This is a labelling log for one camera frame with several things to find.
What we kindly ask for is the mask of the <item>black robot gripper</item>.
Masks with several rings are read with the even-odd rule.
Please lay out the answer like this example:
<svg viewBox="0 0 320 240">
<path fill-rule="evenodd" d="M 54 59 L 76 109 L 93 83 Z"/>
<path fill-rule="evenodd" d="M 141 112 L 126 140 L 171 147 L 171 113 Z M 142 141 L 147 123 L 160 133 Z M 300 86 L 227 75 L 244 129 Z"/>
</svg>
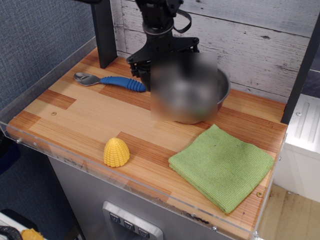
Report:
<svg viewBox="0 0 320 240">
<path fill-rule="evenodd" d="M 157 53 L 198 53 L 197 37 L 174 37 L 169 31 L 162 35 L 147 34 L 145 45 L 129 56 L 126 61 L 134 77 L 141 79 L 148 92 L 151 91 L 151 57 Z"/>
</svg>

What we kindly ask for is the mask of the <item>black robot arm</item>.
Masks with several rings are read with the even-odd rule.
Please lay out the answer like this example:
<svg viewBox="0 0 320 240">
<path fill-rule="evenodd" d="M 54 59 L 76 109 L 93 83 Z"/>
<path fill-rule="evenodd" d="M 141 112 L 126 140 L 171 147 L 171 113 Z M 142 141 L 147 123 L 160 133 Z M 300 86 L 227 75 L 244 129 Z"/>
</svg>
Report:
<svg viewBox="0 0 320 240">
<path fill-rule="evenodd" d="M 151 57 L 153 53 L 198 53 L 197 37 L 174 37 L 172 30 L 180 34 L 192 26 L 192 17 L 180 9 L 182 0 L 137 0 L 143 18 L 142 28 L 146 35 L 144 46 L 126 61 L 134 77 L 141 79 L 146 90 L 151 90 Z M 174 18 L 182 15 L 189 23 L 182 29 L 175 27 Z"/>
</svg>

